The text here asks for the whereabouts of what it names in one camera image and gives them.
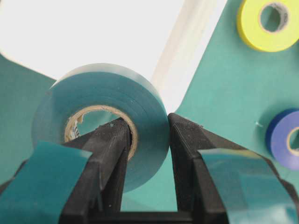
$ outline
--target teal tape strip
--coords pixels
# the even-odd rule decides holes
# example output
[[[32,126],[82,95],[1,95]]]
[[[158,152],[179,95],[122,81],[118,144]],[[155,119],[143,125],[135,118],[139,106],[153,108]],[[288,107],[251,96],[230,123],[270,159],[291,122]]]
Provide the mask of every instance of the teal tape strip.
[[[3,224],[55,224],[92,153],[41,142],[0,195]]]
[[[84,108],[116,108],[132,120],[138,133],[124,190],[145,183],[161,167],[169,148],[168,118],[155,88],[136,72],[113,64],[91,64],[68,75],[49,89],[39,105],[32,127],[33,144],[64,142],[69,118]]]
[[[269,165],[251,151],[199,150],[231,224],[297,224],[296,207]]]

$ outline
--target white background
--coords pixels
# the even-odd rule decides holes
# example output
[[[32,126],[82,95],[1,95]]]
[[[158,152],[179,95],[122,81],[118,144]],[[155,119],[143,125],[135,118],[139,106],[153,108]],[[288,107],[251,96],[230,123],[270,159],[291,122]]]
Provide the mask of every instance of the white background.
[[[54,79],[115,63],[150,79],[183,0],[0,0],[0,53]]]

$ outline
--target teal surface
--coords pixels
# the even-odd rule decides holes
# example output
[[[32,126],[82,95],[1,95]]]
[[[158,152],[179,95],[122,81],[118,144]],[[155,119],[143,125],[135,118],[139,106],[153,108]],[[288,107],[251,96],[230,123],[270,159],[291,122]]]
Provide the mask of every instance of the teal surface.
[[[49,142],[37,145],[0,195],[1,223],[58,224],[61,211],[91,154]]]
[[[199,150],[230,224],[297,224],[291,197],[266,161],[251,151]]]
[[[138,133],[137,149],[127,165],[127,192],[152,178],[166,158],[169,124],[165,108],[152,84],[136,72],[107,63],[89,66],[92,71],[86,68],[47,91],[34,116],[33,145],[64,142],[66,122],[86,107],[116,108],[130,117]]]
[[[299,44],[277,53],[248,48],[236,30],[240,3],[228,0],[177,113],[271,159],[299,192],[298,172],[277,163],[264,144],[271,119],[299,106]],[[53,83],[0,55],[0,182],[31,155],[33,115]],[[176,210],[170,153],[153,178],[123,195],[122,210]]]
[[[299,173],[269,153],[270,121],[298,108],[299,44],[277,53],[258,52],[240,39],[236,14],[241,0],[228,0],[177,113],[272,160],[299,192]]]

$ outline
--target tape roll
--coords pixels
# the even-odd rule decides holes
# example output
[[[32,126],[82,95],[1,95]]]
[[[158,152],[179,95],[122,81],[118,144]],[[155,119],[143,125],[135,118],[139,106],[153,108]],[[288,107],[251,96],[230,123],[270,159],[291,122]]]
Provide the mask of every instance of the tape roll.
[[[278,114],[269,124],[266,145],[283,166],[299,170],[299,150],[290,146],[291,135],[299,130],[299,109],[288,109]]]
[[[71,71],[46,93],[33,121],[32,139],[63,143],[74,139],[84,114],[107,110],[128,123],[132,145],[125,191],[150,179],[169,147],[169,124],[155,88],[136,72],[113,64],[91,64]]]
[[[261,14],[266,7],[280,14],[276,31],[266,30]],[[292,46],[299,39],[298,0],[244,0],[237,15],[237,28],[241,39],[251,48],[264,52],[277,52]]]

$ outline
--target teal board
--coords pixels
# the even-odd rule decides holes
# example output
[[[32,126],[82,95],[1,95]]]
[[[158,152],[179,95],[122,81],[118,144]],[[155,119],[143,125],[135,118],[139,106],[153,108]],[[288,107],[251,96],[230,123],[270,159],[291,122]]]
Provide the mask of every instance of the teal board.
[[[271,159],[299,192],[299,175],[274,160],[265,133],[276,114],[299,107],[299,44],[258,52],[240,39],[229,0],[177,113],[205,129]]]

